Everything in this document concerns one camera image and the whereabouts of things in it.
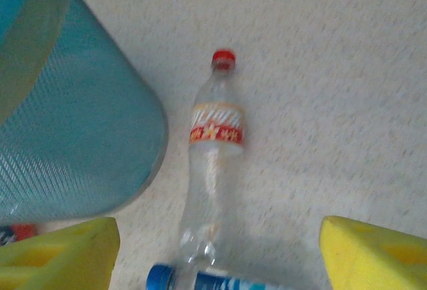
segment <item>blue bottle cap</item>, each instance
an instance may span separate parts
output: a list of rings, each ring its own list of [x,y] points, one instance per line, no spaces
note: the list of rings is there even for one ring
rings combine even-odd
[[[147,290],[166,290],[173,269],[167,265],[154,265],[147,276]]]

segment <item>yellow sponge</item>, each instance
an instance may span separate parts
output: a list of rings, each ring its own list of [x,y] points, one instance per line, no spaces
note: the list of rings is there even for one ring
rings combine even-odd
[[[334,290],[427,289],[427,240],[325,217],[320,249]]]
[[[0,247],[0,289],[108,290],[119,244],[105,217]]]

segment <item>speckled floor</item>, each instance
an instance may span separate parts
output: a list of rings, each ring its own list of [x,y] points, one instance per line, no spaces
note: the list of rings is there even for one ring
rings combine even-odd
[[[242,267],[329,289],[318,232],[331,214],[427,237],[426,0],[87,2],[170,126],[158,176],[115,215],[111,289],[144,289],[153,263],[173,255],[191,104],[224,45],[238,55],[249,125],[237,186]]]

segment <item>plastic bottle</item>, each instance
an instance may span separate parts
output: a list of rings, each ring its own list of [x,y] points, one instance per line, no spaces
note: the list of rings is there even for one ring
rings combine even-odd
[[[230,79],[236,56],[215,52],[212,74],[197,94],[189,138],[189,187],[179,229],[177,265],[213,265],[230,253],[234,190],[243,152],[245,113]]]
[[[181,276],[168,265],[154,265],[147,278],[147,290],[177,289],[176,283]],[[191,278],[185,290],[291,290],[282,286],[268,285],[265,283],[251,282],[224,274],[213,274],[198,271]]]

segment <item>red label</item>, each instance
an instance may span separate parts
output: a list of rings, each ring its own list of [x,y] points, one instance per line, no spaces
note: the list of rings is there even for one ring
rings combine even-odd
[[[244,143],[244,111],[227,103],[203,103],[193,109],[189,142],[227,141]]]

